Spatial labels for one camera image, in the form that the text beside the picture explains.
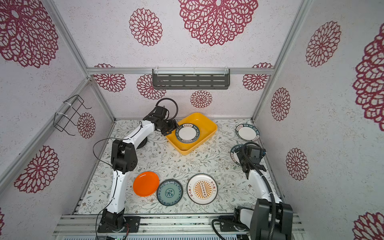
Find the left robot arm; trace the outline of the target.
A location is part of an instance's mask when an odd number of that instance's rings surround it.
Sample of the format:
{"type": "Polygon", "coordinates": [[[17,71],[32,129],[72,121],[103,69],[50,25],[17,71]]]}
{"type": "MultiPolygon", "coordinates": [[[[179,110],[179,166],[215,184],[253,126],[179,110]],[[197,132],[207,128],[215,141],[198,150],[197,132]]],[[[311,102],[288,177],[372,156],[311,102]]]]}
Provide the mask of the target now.
{"type": "Polygon", "coordinates": [[[145,139],[153,132],[158,131],[167,136],[178,127],[175,118],[169,118],[168,109],[156,106],[128,136],[113,141],[111,155],[113,185],[106,212],[119,214],[125,209],[129,175],[138,164],[136,153],[138,147],[143,145],[145,139]]]}

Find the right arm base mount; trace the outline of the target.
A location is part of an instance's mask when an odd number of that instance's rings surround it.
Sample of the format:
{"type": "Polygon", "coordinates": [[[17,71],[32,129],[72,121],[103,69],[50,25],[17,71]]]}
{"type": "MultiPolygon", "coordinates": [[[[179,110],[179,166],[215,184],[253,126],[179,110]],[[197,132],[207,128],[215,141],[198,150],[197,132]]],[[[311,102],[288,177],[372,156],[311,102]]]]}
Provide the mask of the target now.
{"type": "Polygon", "coordinates": [[[249,228],[236,221],[233,216],[219,216],[219,220],[224,220],[225,222],[220,222],[220,231],[221,232],[247,232],[249,228]]]}

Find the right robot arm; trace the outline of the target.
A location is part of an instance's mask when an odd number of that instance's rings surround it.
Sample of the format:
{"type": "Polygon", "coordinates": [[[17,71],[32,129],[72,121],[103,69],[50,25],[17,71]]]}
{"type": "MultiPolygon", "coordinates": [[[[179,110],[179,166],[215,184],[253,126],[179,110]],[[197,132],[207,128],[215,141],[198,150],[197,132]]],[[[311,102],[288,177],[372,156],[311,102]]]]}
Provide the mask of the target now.
{"type": "Polygon", "coordinates": [[[239,209],[238,219],[249,228],[252,240],[291,240],[293,209],[274,193],[264,174],[267,170],[260,162],[265,151],[260,145],[248,142],[238,153],[242,170],[257,198],[253,210],[239,209]]]}

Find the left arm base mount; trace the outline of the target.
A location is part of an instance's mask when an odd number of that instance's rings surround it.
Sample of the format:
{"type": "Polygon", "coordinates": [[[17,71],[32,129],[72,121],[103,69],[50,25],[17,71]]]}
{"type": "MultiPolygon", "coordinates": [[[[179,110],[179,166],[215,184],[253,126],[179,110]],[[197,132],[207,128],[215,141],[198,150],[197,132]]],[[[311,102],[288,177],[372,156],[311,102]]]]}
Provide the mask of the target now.
{"type": "Polygon", "coordinates": [[[97,233],[137,233],[141,217],[124,217],[124,210],[120,213],[110,213],[104,209],[97,233]]]}

